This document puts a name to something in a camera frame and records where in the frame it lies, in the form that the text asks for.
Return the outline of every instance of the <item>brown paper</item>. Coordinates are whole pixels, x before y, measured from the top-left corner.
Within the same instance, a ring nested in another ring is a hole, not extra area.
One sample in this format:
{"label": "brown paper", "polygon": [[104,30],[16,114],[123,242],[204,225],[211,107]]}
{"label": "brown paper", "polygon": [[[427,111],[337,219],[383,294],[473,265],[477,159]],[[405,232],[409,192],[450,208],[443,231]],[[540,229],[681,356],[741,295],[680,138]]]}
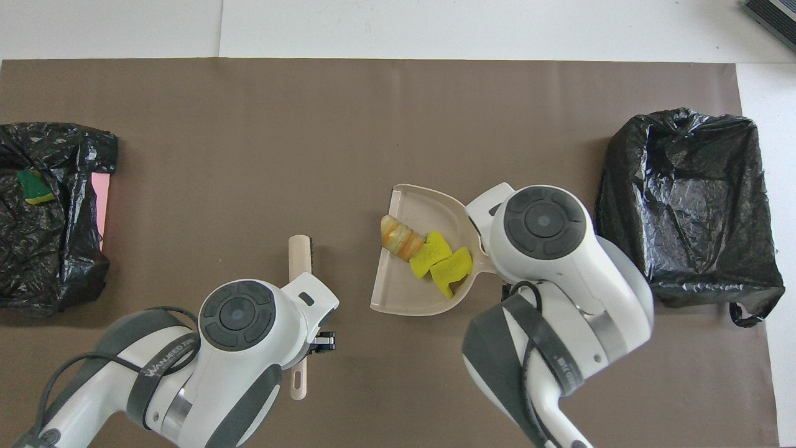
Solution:
{"label": "brown paper", "polygon": [[[113,320],[197,311],[237,278],[283,285],[293,234],[313,238],[314,273],[340,298],[326,326],[338,349],[309,358],[307,398],[280,394],[247,446],[527,446],[460,352],[470,318],[499,300],[496,277],[438,316],[369,308],[392,185],[467,203],[503,181],[548,183],[591,208],[606,143],[633,115],[741,113],[733,65],[551,61],[3,61],[0,104],[2,122],[120,139],[99,300],[48,320],[0,313],[2,446]],[[736,328],[724,308],[656,311],[648,344],[563,401],[582,432],[597,446],[776,445],[764,326]],[[116,415],[92,446],[170,443]]]}

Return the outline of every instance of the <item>dustpan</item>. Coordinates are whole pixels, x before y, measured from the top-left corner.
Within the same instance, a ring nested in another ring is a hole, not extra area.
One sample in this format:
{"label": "dustpan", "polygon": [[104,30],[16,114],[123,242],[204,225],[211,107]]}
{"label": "dustpan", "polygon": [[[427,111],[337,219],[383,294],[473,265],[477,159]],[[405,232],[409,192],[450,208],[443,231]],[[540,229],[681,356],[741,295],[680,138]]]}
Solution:
{"label": "dustpan", "polygon": [[473,258],[473,272],[455,286],[454,296],[448,298],[437,289],[430,276],[418,279],[406,261],[382,248],[370,308],[401,316],[433,316],[462,301],[477,275],[496,272],[481,247],[478,231],[464,204],[455,198],[401,183],[392,188],[389,214],[420,234],[439,231],[454,251],[466,247]]}

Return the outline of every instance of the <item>white table surface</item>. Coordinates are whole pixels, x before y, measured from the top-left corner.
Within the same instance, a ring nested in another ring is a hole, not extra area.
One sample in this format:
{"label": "white table surface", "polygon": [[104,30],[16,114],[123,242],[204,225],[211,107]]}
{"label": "white table surface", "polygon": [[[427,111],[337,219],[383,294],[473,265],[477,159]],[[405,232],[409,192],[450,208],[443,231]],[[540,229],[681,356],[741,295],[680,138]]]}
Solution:
{"label": "white table surface", "polygon": [[[796,208],[788,202],[796,193],[791,181],[796,173],[796,53],[739,6],[736,0],[0,0],[0,60],[366,57],[736,63],[743,113],[759,126],[777,261],[788,285],[796,278],[796,234],[790,229]],[[796,446],[793,296],[788,291],[767,319],[783,446]]]}

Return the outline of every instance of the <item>trash bag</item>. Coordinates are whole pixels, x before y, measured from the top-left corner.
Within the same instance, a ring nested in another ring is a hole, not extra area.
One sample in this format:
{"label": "trash bag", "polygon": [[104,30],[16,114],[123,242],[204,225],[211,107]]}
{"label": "trash bag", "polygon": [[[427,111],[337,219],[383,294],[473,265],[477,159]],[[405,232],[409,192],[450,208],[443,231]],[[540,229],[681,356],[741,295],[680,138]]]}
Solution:
{"label": "trash bag", "polygon": [[[116,157],[117,139],[108,132],[0,125],[0,308],[44,317],[99,296],[109,261],[100,252],[91,174],[112,173]],[[31,171],[44,183],[21,175]],[[22,179],[39,182],[54,199],[28,203]]]}
{"label": "trash bag", "polygon": [[679,108],[630,119],[608,144],[595,231],[668,307],[729,303],[736,325],[751,327],[785,292],[757,127],[742,116]]}

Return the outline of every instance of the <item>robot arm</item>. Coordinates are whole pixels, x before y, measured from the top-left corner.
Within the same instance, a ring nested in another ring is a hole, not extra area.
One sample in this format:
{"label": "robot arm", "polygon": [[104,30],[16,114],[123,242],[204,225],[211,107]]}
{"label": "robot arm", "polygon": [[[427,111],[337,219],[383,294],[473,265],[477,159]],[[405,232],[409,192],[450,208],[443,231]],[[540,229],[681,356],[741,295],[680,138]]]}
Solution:
{"label": "robot arm", "polygon": [[[621,250],[595,236],[568,191],[503,183],[466,210],[498,273],[515,284],[470,322],[462,346],[470,375],[536,445],[591,446],[559,398],[650,338],[649,286]],[[520,386],[507,388],[517,375]]]}
{"label": "robot arm", "polygon": [[182,448],[239,446],[271,409],[282,370],[315,348],[338,304],[306,273],[283,289],[222,285],[201,308],[198,335],[162,309],[125,316],[97,344],[103,359],[87,360],[14,448],[84,448],[118,411]]}

